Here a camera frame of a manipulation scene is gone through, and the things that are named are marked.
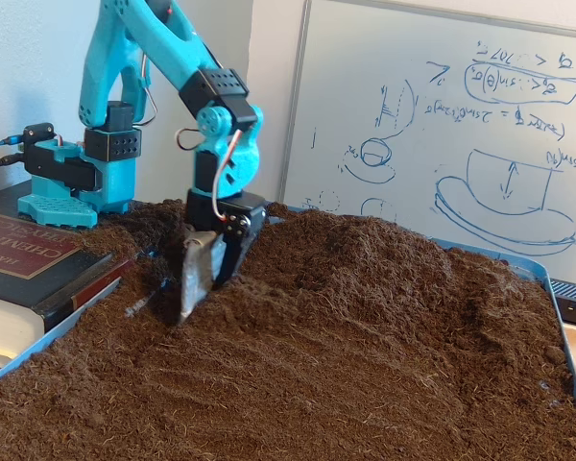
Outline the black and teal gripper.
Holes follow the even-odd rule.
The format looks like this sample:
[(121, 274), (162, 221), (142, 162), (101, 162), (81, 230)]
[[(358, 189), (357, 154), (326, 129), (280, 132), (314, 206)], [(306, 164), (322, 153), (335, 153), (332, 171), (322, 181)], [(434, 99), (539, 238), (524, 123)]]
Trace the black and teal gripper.
[(213, 287), (220, 288), (235, 275), (265, 221), (265, 199), (251, 192), (218, 199), (216, 205), (218, 213), (225, 215), (224, 221), (213, 211), (210, 197), (188, 191), (186, 222), (197, 231), (190, 233), (183, 245), (181, 323)]

